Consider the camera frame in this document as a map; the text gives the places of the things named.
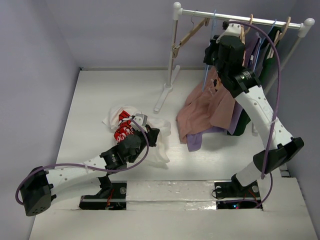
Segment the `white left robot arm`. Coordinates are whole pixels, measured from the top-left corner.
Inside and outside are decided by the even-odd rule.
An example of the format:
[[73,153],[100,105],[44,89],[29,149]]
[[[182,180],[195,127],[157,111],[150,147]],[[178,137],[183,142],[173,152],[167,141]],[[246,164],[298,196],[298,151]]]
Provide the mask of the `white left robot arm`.
[[16,200],[24,207],[26,216],[43,213],[52,204],[85,194],[86,185],[94,185],[94,196],[109,197],[112,183],[109,175],[124,172],[139,164],[141,153],[156,147],[160,130],[146,126],[134,132],[109,150],[84,163],[61,163],[34,168],[20,183]]

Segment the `white red printed t-shirt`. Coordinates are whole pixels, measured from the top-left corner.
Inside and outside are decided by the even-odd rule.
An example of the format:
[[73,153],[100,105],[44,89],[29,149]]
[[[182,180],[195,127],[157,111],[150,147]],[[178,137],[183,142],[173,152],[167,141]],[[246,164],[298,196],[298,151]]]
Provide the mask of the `white red printed t-shirt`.
[[[102,120],[113,134],[114,141],[119,143],[128,135],[132,135],[137,127],[131,123],[131,117],[143,114],[142,111],[130,105],[118,105],[109,109],[108,115]],[[146,123],[151,128],[159,129],[156,146],[149,149],[145,164],[158,169],[167,169],[170,162],[166,153],[166,140],[171,135],[171,123],[163,118],[148,116]]]

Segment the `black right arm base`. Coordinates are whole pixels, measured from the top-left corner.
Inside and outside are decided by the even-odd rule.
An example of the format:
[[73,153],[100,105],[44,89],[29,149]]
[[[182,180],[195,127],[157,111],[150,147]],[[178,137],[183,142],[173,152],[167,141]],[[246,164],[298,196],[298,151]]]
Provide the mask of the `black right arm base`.
[[258,181],[242,186],[235,174],[228,181],[215,182],[211,196],[218,209],[263,209]]

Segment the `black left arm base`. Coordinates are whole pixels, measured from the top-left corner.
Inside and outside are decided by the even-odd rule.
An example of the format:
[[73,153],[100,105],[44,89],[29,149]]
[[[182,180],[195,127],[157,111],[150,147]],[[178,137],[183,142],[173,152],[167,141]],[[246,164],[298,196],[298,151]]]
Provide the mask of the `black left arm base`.
[[100,191],[95,195],[83,195],[79,202],[81,210],[109,210],[127,209],[127,182],[112,182],[109,176],[99,177]]

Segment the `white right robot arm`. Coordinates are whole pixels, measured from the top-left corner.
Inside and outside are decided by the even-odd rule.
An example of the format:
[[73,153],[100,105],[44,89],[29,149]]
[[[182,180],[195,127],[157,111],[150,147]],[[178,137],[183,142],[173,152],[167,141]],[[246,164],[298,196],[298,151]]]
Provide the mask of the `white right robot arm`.
[[256,127],[264,150],[252,162],[232,176],[230,190],[242,196],[262,174],[289,162],[304,146],[301,137],[293,137],[283,126],[267,101],[260,80],[243,66],[245,45],[238,36],[215,35],[205,50],[204,62],[216,69],[222,85],[245,110]]

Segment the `light blue wire hanger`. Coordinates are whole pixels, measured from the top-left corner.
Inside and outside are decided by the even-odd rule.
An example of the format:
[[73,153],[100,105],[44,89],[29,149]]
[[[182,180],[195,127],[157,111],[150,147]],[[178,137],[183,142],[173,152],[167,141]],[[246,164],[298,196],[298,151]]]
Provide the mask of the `light blue wire hanger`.
[[[210,39],[209,39],[210,41],[214,38],[215,31],[216,31],[217,20],[216,20],[215,16],[216,16],[216,9],[214,10],[213,17],[212,17],[212,26],[211,26]],[[205,90],[206,80],[207,80],[209,68],[210,68],[210,66],[208,64],[206,64],[205,68],[204,68],[204,78],[203,78],[203,84],[202,84],[202,92],[204,92],[204,90]]]

